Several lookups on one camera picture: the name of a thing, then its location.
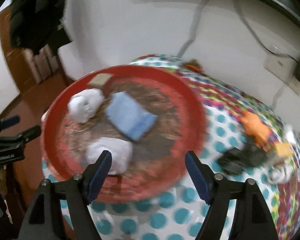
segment wooden floor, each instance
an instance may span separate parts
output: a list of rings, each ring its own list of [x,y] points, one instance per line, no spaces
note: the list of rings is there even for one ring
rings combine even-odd
[[[6,117],[19,115],[19,124],[2,131],[1,136],[13,136],[34,125],[41,124],[41,116],[51,105],[53,100],[66,88],[60,74],[55,74],[35,85],[22,95],[20,100],[9,111]],[[26,144],[25,159],[13,164],[14,174],[18,180],[23,198],[28,204],[38,185],[43,179],[41,169],[41,150],[39,138]],[[68,236],[75,239],[73,231],[66,226]]]

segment blue gripper pad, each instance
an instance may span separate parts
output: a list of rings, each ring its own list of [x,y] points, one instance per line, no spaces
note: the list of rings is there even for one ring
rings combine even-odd
[[[100,157],[97,159],[97,161],[94,164],[88,165],[89,166],[95,165],[97,166],[97,171],[92,174],[92,179],[90,180],[88,189],[87,189],[87,195],[86,199],[88,203],[91,203],[93,200],[97,198],[99,195],[99,192],[101,190],[101,187],[106,179],[106,176],[108,175],[108,172],[112,165],[112,155],[109,151],[103,151]]]
[[[200,162],[193,151],[186,153],[185,162],[199,197],[210,204],[213,198],[213,178],[211,177],[213,172],[208,165]]]

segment red round tray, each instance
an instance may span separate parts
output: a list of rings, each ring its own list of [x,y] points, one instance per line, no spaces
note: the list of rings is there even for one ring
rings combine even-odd
[[[102,69],[77,80],[67,87],[52,103],[42,124],[41,147],[43,154],[63,179],[71,178],[82,172],[80,165],[69,163],[71,157],[60,153],[58,134],[60,124],[67,114],[67,104],[74,94],[89,88],[87,83],[99,73],[114,74],[112,80],[137,80],[145,86],[160,84],[161,92],[170,93],[171,101],[176,105],[180,120],[179,134],[172,148],[170,157],[159,161],[152,170],[139,172],[133,176],[108,176],[103,184],[97,201],[119,203],[138,201],[160,194],[173,186],[185,173],[185,153],[193,150],[199,154],[202,149],[206,119],[202,104],[197,95],[175,74],[158,68],[146,66],[121,65]]]

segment wooden door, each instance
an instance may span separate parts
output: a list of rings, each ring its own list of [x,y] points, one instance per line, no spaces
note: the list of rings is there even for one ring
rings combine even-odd
[[[36,82],[29,65],[25,61],[22,49],[15,49],[10,46],[10,6],[0,12],[0,40],[8,68],[20,94],[23,94]]]

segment white folded cloth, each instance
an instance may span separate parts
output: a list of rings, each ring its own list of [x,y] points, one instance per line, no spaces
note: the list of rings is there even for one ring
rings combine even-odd
[[[70,98],[69,114],[79,123],[85,123],[94,117],[105,97],[100,89],[86,89]]]
[[[293,167],[290,165],[272,167],[268,173],[268,182],[273,185],[287,183],[293,171]]]
[[[133,145],[117,138],[101,137],[98,141],[91,143],[86,152],[88,164],[95,163],[104,150],[112,154],[112,165],[109,175],[118,175],[124,173],[132,158]]]

